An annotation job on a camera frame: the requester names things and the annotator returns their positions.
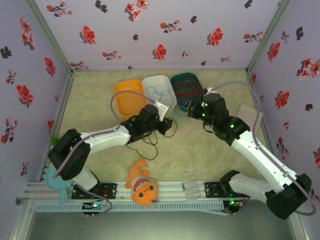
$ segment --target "metal frame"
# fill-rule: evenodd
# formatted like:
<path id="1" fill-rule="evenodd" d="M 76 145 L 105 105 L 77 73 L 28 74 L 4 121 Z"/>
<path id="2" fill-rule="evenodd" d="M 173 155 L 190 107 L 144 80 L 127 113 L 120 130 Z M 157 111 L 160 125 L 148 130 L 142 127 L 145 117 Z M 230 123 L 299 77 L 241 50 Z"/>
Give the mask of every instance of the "metal frame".
<path id="1" fill-rule="evenodd" d="M 44 32 L 44 35 L 50 42 L 51 46 L 53 49 L 57 52 L 59 55 L 60 59 L 62 60 L 65 68 L 67 69 L 68 73 L 70 76 L 67 77 L 66 79 L 66 84 L 63 90 L 63 95 L 59 103 L 58 111 L 55 116 L 55 126 L 54 129 L 52 130 L 52 134 L 56 135 L 59 132 L 62 119 L 64 116 L 64 112 L 67 106 L 68 98 L 70 95 L 70 91 L 72 88 L 72 83 L 74 80 L 75 73 L 70 69 L 69 63 L 60 48 L 55 36 L 53 35 L 52 31 L 50 30 L 49 25 L 45 21 L 43 15 L 41 14 L 41 11 L 38 8 L 38 5 L 36 4 L 35 0 L 24 0 L 25 4 L 29 8 L 29 10 L 32 12 L 34 15 L 36 21 L 38 22 L 40 28 Z M 259 47 L 257 48 L 254 56 L 252 57 L 250 64 L 248 68 L 245 71 L 245 75 L 247 78 L 247 81 L 249 85 L 253 86 L 253 81 L 251 77 L 251 71 L 254 69 L 257 61 L 259 60 L 262 52 L 264 49 L 267 47 L 267 43 L 272 37 L 272 34 L 277 27 L 277 25 L 281 22 L 286 10 L 288 9 L 289 4 L 292 2 L 292 0 L 282 0 L 280 3 L 278 10 L 276 14 L 273 17 L 272 22 L 270 23 L 264 38 L 262 42 L 260 43 Z M 133 71 L 152 71 L 153 69 L 133 69 Z M 220 68 L 220 69 L 214 69 L 214 70 L 244 70 L 241 68 Z M 123 71 L 123 69 L 113 69 L 111 71 Z M 271 152 L 274 152 L 273 145 L 271 143 L 271 140 L 269 138 L 269 130 L 267 128 L 267 125 L 265 124 L 264 118 L 261 120 L 261 128 L 266 140 L 266 144 L 268 149 Z M 48 143 L 45 151 L 44 151 L 44 156 L 43 156 L 43 161 L 42 165 L 40 168 L 40 171 L 37 176 L 37 180 L 39 182 L 30 182 L 27 185 L 27 188 L 25 190 L 25 194 L 22 200 L 22 203 L 20 205 L 18 214 L 16 216 L 13 228 L 11 230 L 11 234 L 9 237 L 9 240 L 25 240 L 28 237 L 28 231 L 30 227 L 32 226 L 33 223 L 33 217 L 36 211 L 40 211 L 40 206 L 49 206 L 46 211 L 50 211 L 50 206 L 57 206 L 59 204 L 59 193 L 56 190 L 52 190 L 46 186 L 46 183 L 44 181 L 45 177 L 45 172 L 46 170 L 50 167 L 50 161 L 47 158 L 47 153 L 50 150 L 51 146 Z M 118 184 L 117 187 L 117 197 L 114 200 L 111 200 L 111 202 L 117 206 L 116 208 L 119 209 L 119 211 L 128 211 L 129 208 L 126 208 L 126 206 L 130 206 L 133 204 L 132 199 L 131 199 L 131 190 L 126 189 L 124 186 L 124 182 L 116 182 Z M 188 204 L 206 204 L 208 202 L 211 203 L 217 203 L 217 206 L 221 207 L 221 201 L 223 200 L 230 200 L 231 198 L 210 198 L 208 201 L 208 198 L 206 198 L 206 190 L 205 190 L 205 185 L 204 181 L 198 181 L 198 187 L 200 189 L 200 199 L 197 200 L 196 202 L 190 202 L 187 201 L 186 194 L 183 189 L 183 182 L 182 181 L 161 181 L 158 182 L 159 184 L 159 200 L 163 201 L 164 204 L 182 204 L 186 203 Z M 72 187 L 68 189 L 68 196 L 71 196 L 72 194 Z M 85 200 L 71 200 L 69 202 L 70 205 L 80 205 Z M 180 210 L 187 211 L 186 207 L 180 207 Z M 301 220 L 300 216 L 297 214 L 292 214 L 290 216 L 290 221 L 292 225 L 292 231 L 295 234 L 296 239 L 299 240 L 307 240 L 309 239 L 308 233 L 306 230 L 306 227 L 303 224 L 303 221 Z"/>
<path id="2" fill-rule="evenodd" d="M 269 40 L 273 36 L 275 29 L 281 23 L 283 17 L 286 14 L 287 9 L 289 8 L 289 5 L 291 4 L 293 0 L 282 0 L 278 6 L 277 11 L 275 12 L 273 19 L 271 23 L 269 24 L 267 30 L 265 31 L 265 34 L 263 36 L 263 39 L 261 43 L 259 44 L 258 48 L 256 49 L 249 66 L 247 68 L 247 71 L 249 73 L 252 72 L 252 70 L 255 68 L 258 60 L 260 59 L 261 55 L 264 53 L 265 49 L 267 48 L 267 44 L 269 43 Z"/>
<path id="3" fill-rule="evenodd" d="M 46 37 L 46 39 L 49 41 L 49 43 L 52 46 L 52 48 L 54 49 L 54 51 L 59 56 L 65 69 L 71 75 L 72 70 L 70 68 L 69 62 L 68 62 L 62 48 L 58 44 L 58 41 L 57 41 L 55 35 L 51 31 L 50 26 L 48 25 L 43 14 L 41 13 L 37 3 L 35 2 L 35 0 L 23 0 L 23 1 L 26 4 L 29 11 L 31 12 L 31 14 L 34 16 L 36 22 L 38 23 L 39 28 L 42 30 L 42 32 L 44 34 L 44 36 Z"/>

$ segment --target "red flower print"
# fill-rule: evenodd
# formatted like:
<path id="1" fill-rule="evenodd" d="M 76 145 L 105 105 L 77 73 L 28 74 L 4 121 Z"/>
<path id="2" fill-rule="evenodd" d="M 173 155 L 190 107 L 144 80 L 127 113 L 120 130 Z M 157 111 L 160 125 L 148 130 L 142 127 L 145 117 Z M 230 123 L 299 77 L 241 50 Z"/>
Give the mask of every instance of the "red flower print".
<path id="1" fill-rule="evenodd" d="M 92 31 L 88 26 L 84 26 L 82 29 L 82 37 L 84 38 L 84 43 L 88 44 L 96 44 L 95 38 L 95 32 Z"/>
<path id="2" fill-rule="evenodd" d="M 308 76 L 310 76 L 310 73 L 308 72 L 308 70 L 304 70 L 301 74 L 300 74 L 300 78 L 303 80 L 307 80 Z"/>
<path id="3" fill-rule="evenodd" d="M 29 42 L 30 42 L 30 44 L 32 45 L 32 46 L 34 46 L 35 45 L 35 37 L 34 36 L 32 36 L 32 34 L 30 33 L 30 36 L 29 36 Z"/>
<path id="4" fill-rule="evenodd" d="M 134 18 L 134 19 L 138 20 L 141 16 L 142 16 L 142 13 L 141 13 L 140 10 L 133 12 L 133 18 Z"/>
<path id="5" fill-rule="evenodd" d="M 257 78 L 257 75 L 253 74 L 253 75 L 252 75 L 253 84 L 256 84 L 256 78 Z"/>
<path id="6" fill-rule="evenodd" d="M 22 32 L 22 41 L 24 41 L 24 42 L 26 42 L 26 41 L 28 41 L 28 35 L 23 31 Z"/>
<path id="7" fill-rule="evenodd" d="M 44 61 L 45 61 L 47 72 L 51 75 L 51 77 L 53 77 L 54 74 L 56 73 L 56 68 L 54 67 L 54 63 L 52 62 L 51 58 L 47 56 L 44 58 Z"/>
<path id="8" fill-rule="evenodd" d="M 313 78 L 318 76 L 320 74 L 320 60 L 316 61 L 315 64 L 312 64 L 310 70 Z"/>
<path id="9" fill-rule="evenodd" d="M 320 155 L 315 156 L 314 163 L 317 165 L 318 169 L 320 169 Z"/>
<path id="10" fill-rule="evenodd" d="M 18 90 L 18 94 L 20 96 L 20 102 L 24 105 L 26 104 L 27 107 L 32 104 L 34 96 L 30 94 L 29 89 L 26 85 L 17 85 L 16 89 Z"/>
<path id="11" fill-rule="evenodd" d="M 8 140 L 10 142 L 12 142 L 14 140 L 14 136 L 15 136 L 14 130 L 15 130 L 17 124 L 18 124 L 17 120 L 14 121 L 14 125 L 11 123 L 10 118 L 7 118 L 5 120 L 6 129 L 5 129 L 4 135 L 1 136 L 1 142 L 3 144 L 5 144 Z"/>
<path id="12" fill-rule="evenodd" d="M 180 21 L 179 20 L 175 20 L 174 21 L 174 23 L 165 23 L 165 22 L 162 22 L 161 24 L 160 24 L 160 28 L 162 28 L 162 29 L 164 29 L 164 33 L 165 34 L 167 34 L 167 33 L 171 33 L 171 32 L 173 32 L 173 31 L 182 31 L 182 28 L 181 27 L 179 27 L 178 29 L 177 29 L 177 27 L 178 27 L 178 25 L 179 24 L 181 24 L 180 23 Z"/>
<path id="13" fill-rule="evenodd" d="M 49 128 L 50 131 L 52 130 L 53 125 L 54 125 L 54 121 L 53 120 L 48 121 L 48 128 Z"/>
<path id="14" fill-rule="evenodd" d="M 224 34 L 221 30 L 220 27 L 218 27 L 212 34 L 210 37 L 211 40 L 211 45 L 212 46 L 218 46 L 219 45 L 219 41 L 223 38 Z"/>
<path id="15" fill-rule="evenodd" d="M 284 107 L 285 105 L 288 104 L 288 99 L 289 99 L 290 93 L 287 92 L 282 92 L 280 91 L 278 93 L 278 96 L 275 98 L 275 105 L 278 109 L 281 107 Z"/>
<path id="16" fill-rule="evenodd" d="M 28 21 L 26 21 L 23 17 L 20 19 L 20 24 L 23 27 L 23 30 L 28 33 L 31 31 L 31 27 Z"/>
<path id="17" fill-rule="evenodd" d="M 83 69 L 85 67 L 84 64 L 85 64 L 84 61 L 80 61 L 79 63 L 71 62 L 70 66 L 73 67 L 74 70 L 80 70 L 80 69 Z"/>
<path id="18" fill-rule="evenodd" d="M 288 130 L 289 127 L 290 127 L 289 122 L 286 122 L 286 123 L 283 125 L 284 130 Z"/>
<path id="19" fill-rule="evenodd" d="M 274 59 L 278 55 L 279 47 L 280 47 L 280 42 L 277 42 L 276 44 L 272 44 L 270 46 L 270 50 L 267 53 L 270 63 L 271 63 L 272 59 Z"/>
<path id="20" fill-rule="evenodd" d="M 243 38 L 245 39 L 245 43 L 251 43 L 253 41 L 258 41 L 260 42 L 262 40 L 262 35 L 263 35 L 263 32 L 260 31 L 258 32 L 257 34 L 249 34 L 249 33 L 246 33 Z"/>
<path id="21" fill-rule="evenodd" d="M 133 12 L 135 10 L 135 6 L 133 3 L 128 3 L 125 7 L 129 12 Z"/>
<path id="22" fill-rule="evenodd" d="M 147 9 L 148 2 L 145 0 L 138 0 L 136 5 L 141 9 Z"/>
<path id="23" fill-rule="evenodd" d="M 154 56 L 153 59 L 164 60 L 165 55 L 167 54 L 167 49 L 160 44 L 155 50 L 153 50 L 152 54 Z"/>
<path id="24" fill-rule="evenodd" d="M 117 50 L 114 50 L 113 52 L 103 52 L 102 56 L 106 57 L 107 60 L 112 60 L 112 59 L 121 59 L 121 56 L 117 56 L 119 52 Z"/>
<path id="25" fill-rule="evenodd" d="M 312 64 L 311 58 L 308 58 L 304 61 L 304 67 L 308 69 Z"/>

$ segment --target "wall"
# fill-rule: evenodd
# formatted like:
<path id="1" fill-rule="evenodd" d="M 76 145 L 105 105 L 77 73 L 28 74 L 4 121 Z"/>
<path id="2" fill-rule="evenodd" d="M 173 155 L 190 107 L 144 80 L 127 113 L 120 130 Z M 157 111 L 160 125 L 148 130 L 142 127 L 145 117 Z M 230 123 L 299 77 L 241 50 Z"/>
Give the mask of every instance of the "wall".
<path id="1" fill-rule="evenodd" d="M 67 71 L 23 1 L 3 2 L 0 15 L 0 239 L 6 240 L 26 185 L 36 180 Z"/>
<path id="2" fill-rule="evenodd" d="M 319 9 L 317 0 L 292 1 L 252 72 L 278 157 L 313 182 L 318 212 L 303 217 L 310 239 L 320 236 Z"/>
<path id="3" fill-rule="evenodd" d="M 35 1 L 71 66 L 82 70 L 245 68 L 279 3 Z"/>

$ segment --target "clownfish plush toy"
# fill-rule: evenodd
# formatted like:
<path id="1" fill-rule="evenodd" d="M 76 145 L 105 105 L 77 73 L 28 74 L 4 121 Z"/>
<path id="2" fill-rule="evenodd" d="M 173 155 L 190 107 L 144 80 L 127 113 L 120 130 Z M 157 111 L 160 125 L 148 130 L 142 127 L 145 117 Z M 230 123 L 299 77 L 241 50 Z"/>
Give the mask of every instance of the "clownfish plush toy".
<path id="1" fill-rule="evenodd" d="M 142 167 L 148 167 L 148 164 L 140 157 L 130 168 L 129 181 L 125 184 L 125 188 L 131 189 L 132 200 L 135 203 L 149 206 L 158 202 L 158 184 L 148 178 L 149 171 L 142 171 Z"/>

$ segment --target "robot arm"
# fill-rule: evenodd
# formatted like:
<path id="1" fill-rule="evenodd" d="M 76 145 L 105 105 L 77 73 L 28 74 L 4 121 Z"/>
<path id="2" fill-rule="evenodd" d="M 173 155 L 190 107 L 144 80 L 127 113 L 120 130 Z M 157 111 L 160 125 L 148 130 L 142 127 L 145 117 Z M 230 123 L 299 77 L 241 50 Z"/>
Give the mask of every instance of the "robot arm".
<path id="1" fill-rule="evenodd" d="M 259 141 L 258 148 L 249 126 L 240 118 L 229 115 L 220 94 L 211 88 L 204 89 L 203 93 L 203 102 L 189 104 L 188 117 L 202 120 L 203 128 L 211 127 L 219 139 L 244 155 L 266 179 L 252 179 L 232 170 L 220 179 L 222 190 L 228 196 L 235 192 L 254 197 L 267 204 L 277 217 L 288 218 L 307 200 L 291 179 L 308 193 L 311 189 L 310 178 L 289 169 Z"/>
<path id="2" fill-rule="evenodd" d="M 57 169 L 56 175 L 63 180 L 72 180 L 87 191 L 98 193 L 101 184 L 85 167 L 87 158 L 103 149 L 134 143 L 153 131 L 166 134 L 172 126 L 172 119 L 165 117 L 168 110 L 167 106 L 156 101 L 153 105 L 146 105 L 139 115 L 121 122 L 120 126 L 96 132 L 68 130 L 48 153 L 48 158 Z"/>

